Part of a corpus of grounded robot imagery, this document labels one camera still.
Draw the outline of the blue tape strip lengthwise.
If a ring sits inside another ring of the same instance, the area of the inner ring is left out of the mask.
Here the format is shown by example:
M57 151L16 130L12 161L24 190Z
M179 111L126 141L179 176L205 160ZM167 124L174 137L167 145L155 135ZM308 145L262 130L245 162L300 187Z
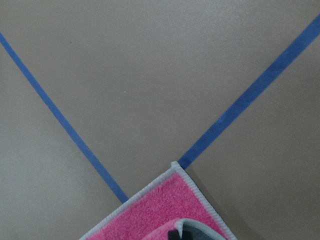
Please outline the blue tape strip lengthwise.
M240 97L201 135L178 160L187 169L320 35L320 17L314 20L240 95Z

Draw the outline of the pink and grey towel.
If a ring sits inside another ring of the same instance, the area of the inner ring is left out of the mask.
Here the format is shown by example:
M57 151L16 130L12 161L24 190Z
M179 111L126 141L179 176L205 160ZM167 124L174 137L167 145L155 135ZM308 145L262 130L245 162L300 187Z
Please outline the pink and grey towel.
M196 230L207 238L234 240L220 215L176 161L95 227L83 240L165 240L168 232Z

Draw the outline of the brown table mat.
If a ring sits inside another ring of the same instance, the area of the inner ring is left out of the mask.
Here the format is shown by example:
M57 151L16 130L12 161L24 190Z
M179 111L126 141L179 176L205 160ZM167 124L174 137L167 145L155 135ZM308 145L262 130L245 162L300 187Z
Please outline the brown table mat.
M319 13L317 0L3 0L0 32L131 197ZM238 239L319 239L319 39L187 172ZM77 240L120 204L1 49L1 239Z

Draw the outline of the blue tape strip crosswise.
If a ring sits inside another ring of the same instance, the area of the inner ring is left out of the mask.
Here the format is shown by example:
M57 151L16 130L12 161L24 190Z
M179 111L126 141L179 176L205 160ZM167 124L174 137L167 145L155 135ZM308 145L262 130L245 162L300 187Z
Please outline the blue tape strip crosswise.
M103 164L99 161L96 155L90 150L88 145L84 142L84 140L80 137L77 131L73 128L73 126L69 123L69 121L65 118L59 108L55 105L55 103L51 100L30 70L26 67L17 53L14 51L12 46L9 44L7 39L1 34L0 35L0 43L3 46L4 50L19 68L20 72L27 79L29 84L32 86L34 91L41 98L43 103L47 106L50 112L54 115L72 141L76 144L82 154L86 157L86 159L90 162L93 168L97 171L99 176L103 179L103 181L108 185L110 190L114 193L114 195L118 198L121 203L125 203L129 198L121 189L121 187L117 184L111 174L107 171L107 169L103 166Z

